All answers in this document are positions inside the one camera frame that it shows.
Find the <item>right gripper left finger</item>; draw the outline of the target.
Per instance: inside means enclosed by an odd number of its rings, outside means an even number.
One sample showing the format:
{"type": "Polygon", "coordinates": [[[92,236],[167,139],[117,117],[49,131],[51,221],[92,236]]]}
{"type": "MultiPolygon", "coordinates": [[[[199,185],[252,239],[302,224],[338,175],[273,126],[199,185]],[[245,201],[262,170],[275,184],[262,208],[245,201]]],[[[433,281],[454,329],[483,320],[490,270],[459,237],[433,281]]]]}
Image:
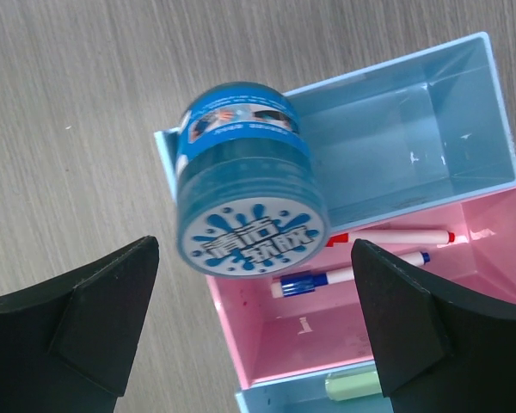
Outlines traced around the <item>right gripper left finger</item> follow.
{"type": "Polygon", "coordinates": [[[157,277],[141,237],[0,296],[0,412],[112,412],[125,395],[157,277]]]}

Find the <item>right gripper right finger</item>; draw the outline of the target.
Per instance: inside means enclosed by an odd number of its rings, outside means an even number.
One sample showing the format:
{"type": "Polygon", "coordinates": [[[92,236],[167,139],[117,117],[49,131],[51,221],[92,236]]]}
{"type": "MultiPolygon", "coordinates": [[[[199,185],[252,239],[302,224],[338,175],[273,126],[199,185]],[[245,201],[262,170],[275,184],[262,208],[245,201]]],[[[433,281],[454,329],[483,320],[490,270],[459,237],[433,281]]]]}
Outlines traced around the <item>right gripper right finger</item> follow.
{"type": "Polygon", "coordinates": [[[352,264],[395,412],[516,412],[516,304],[357,240],[352,264]]]}

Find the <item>green utility knife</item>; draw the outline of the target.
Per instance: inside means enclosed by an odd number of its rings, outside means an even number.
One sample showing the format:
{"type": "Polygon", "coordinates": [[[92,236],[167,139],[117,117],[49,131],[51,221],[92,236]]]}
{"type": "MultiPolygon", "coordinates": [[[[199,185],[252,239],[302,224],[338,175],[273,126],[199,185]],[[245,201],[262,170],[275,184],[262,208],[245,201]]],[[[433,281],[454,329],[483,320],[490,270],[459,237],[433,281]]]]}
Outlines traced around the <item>green utility knife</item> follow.
{"type": "Polygon", "coordinates": [[[382,392],[376,371],[330,374],[324,380],[324,386],[328,398],[336,402],[368,397],[382,392]]]}

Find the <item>red capped white marker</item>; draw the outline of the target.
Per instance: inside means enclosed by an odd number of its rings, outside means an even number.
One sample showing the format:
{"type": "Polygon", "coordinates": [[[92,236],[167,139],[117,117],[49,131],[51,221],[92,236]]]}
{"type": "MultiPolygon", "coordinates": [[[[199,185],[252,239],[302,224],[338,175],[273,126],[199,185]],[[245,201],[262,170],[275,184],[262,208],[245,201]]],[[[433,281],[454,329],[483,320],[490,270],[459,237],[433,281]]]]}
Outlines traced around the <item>red capped white marker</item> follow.
{"type": "Polygon", "coordinates": [[[328,240],[326,246],[330,248],[337,244],[351,243],[357,239],[376,244],[440,245],[453,243],[456,235],[446,230],[362,230],[334,235],[328,240]]]}

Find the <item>blue capped white marker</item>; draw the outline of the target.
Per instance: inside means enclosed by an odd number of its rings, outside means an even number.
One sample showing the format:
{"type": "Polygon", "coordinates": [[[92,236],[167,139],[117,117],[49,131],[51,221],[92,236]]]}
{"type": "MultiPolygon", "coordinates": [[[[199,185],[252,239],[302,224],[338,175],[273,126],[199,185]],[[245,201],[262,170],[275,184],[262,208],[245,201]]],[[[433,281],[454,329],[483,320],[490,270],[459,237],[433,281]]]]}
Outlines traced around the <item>blue capped white marker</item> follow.
{"type": "Polygon", "coordinates": [[[313,293],[318,288],[354,280],[354,269],[350,254],[327,256],[321,261],[314,261],[315,266],[306,264],[299,270],[274,278],[268,291],[274,299],[313,293]]]}

